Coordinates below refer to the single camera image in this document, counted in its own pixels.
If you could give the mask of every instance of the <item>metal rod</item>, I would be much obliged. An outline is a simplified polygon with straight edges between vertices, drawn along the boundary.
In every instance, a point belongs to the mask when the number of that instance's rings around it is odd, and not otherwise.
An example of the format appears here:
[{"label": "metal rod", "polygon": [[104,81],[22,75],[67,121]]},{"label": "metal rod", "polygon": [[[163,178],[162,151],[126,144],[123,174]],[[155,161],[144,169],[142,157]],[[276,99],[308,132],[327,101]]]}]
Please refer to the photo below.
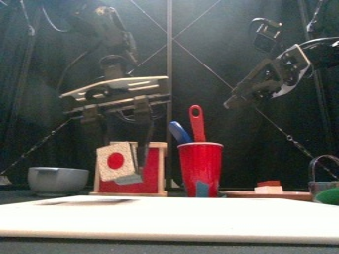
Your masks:
[{"label": "metal rod", "polygon": [[30,65],[31,65],[31,60],[32,60],[32,53],[34,53],[34,48],[36,44],[36,39],[38,39],[38,30],[40,26],[40,18],[42,18],[42,9],[38,7],[35,10],[34,14],[34,26],[32,29],[35,31],[35,34],[28,34],[27,37],[27,46],[26,46],[26,52],[23,56],[23,63],[22,63],[22,70],[19,73],[17,77],[17,82],[16,82],[16,93],[13,96],[13,106],[11,108],[11,115],[8,118],[8,124],[7,124],[7,129],[4,131],[4,153],[9,153],[9,144],[12,143],[12,137],[15,136],[15,125],[17,123],[17,115],[19,115],[19,110],[22,106],[22,101],[23,101],[23,94],[24,94],[24,88],[28,85],[27,84],[27,77],[28,77],[28,70],[30,70]]},{"label": "metal rod", "polygon": [[[168,89],[172,94],[172,72],[174,72],[174,2],[167,0],[167,76]],[[166,117],[166,142],[167,142],[167,160],[166,160],[166,188],[172,188],[172,135],[168,131],[168,124],[172,121],[172,102],[167,104]]]},{"label": "metal rod", "polygon": [[[310,41],[314,38],[307,32],[307,24],[310,23],[311,20],[310,20],[308,11],[307,11],[306,0],[298,0],[298,4],[299,4],[300,17],[302,17],[303,30],[304,30],[304,38],[307,41]],[[314,72],[314,83],[315,83],[315,89],[316,89],[318,104],[319,104],[320,114],[322,114],[322,123],[324,128],[324,138],[326,138],[327,149],[328,149],[328,152],[334,154],[335,149],[334,149],[334,135],[331,130],[331,120],[328,115],[328,106],[326,103],[322,76],[318,70]]]}]

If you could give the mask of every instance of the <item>small bowl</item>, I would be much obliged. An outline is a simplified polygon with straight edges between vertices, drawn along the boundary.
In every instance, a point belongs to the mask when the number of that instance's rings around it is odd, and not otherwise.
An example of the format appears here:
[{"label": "small bowl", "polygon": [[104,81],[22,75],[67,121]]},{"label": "small bowl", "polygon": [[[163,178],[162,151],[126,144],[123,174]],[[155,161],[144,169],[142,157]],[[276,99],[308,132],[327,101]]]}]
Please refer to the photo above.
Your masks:
[{"label": "small bowl", "polygon": [[66,196],[80,192],[87,184],[88,170],[31,167],[28,185],[38,196]]}]

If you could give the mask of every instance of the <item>black curtain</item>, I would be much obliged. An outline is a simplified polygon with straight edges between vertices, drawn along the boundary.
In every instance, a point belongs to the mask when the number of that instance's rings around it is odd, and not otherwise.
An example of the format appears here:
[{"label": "black curtain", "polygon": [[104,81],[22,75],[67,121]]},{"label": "black curtain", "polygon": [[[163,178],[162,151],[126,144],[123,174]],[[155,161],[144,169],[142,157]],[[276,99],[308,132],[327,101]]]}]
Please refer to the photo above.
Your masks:
[{"label": "black curtain", "polygon": [[[311,16],[318,1],[304,1]],[[328,11],[338,10],[338,0],[328,1]],[[42,3],[59,28],[68,22],[54,12],[55,1],[24,1],[28,21],[19,1],[0,4],[0,171],[70,118],[63,112],[58,86],[72,60],[96,43],[82,33],[60,33],[47,22]],[[167,1],[111,0],[127,30],[132,33],[140,67],[135,76],[166,75]],[[200,104],[206,110],[207,137],[226,146],[222,186],[251,189],[258,181],[282,180],[287,189],[307,189],[310,158],[284,134],[252,108],[227,110],[223,106],[231,89],[267,54],[252,45],[251,20],[268,18],[283,23],[287,47],[304,42],[299,1],[295,0],[179,0],[174,1],[174,120],[190,130],[188,108]],[[327,20],[316,36],[338,36],[338,19]],[[107,50],[99,47],[66,75],[62,92],[96,82],[103,73],[99,59]],[[323,71],[331,131],[338,140],[338,68]],[[312,154],[332,153],[326,143],[320,106],[312,78],[295,90],[266,103],[260,112],[292,135]],[[111,140],[134,140],[135,126],[115,116],[108,118]],[[156,122],[154,141],[166,141],[166,119]],[[178,149],[172,144],[171,176],[182,184]],[[27,183],[31,166],[91,169],[92,185],[95,140],[75,120],[50,141],[12,167],[7,174],[17,185]]]}]

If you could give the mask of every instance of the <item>small red object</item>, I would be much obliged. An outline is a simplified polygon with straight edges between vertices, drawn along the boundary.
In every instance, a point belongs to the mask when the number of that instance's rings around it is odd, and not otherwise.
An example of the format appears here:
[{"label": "small red object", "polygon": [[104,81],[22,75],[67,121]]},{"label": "small red object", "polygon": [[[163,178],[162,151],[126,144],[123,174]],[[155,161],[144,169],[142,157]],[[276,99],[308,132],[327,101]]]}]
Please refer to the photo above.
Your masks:
[{"label": "small red object", "polygon": [[123,166],[124,158],[120,153],[112,153],[107,158],[107,164],[114,169],[118,170]]},{"label": "small red object", "polygon": [[280,186],[280,181],[279,180],[268,180],[263,182],[256,183],[258,187],[278,187]]}]

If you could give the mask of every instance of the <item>plastic cup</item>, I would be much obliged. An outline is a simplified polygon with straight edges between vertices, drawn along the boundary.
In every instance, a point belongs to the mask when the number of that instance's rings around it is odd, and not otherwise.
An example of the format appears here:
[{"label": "plastic cup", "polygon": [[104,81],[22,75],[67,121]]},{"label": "plastic cup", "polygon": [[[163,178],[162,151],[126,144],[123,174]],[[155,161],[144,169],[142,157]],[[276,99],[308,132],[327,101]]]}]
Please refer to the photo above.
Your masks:
[{"label": "plastic cup", "polygon": [[218,197],[224,146],[195,142],[178,148],[187,197]]}]

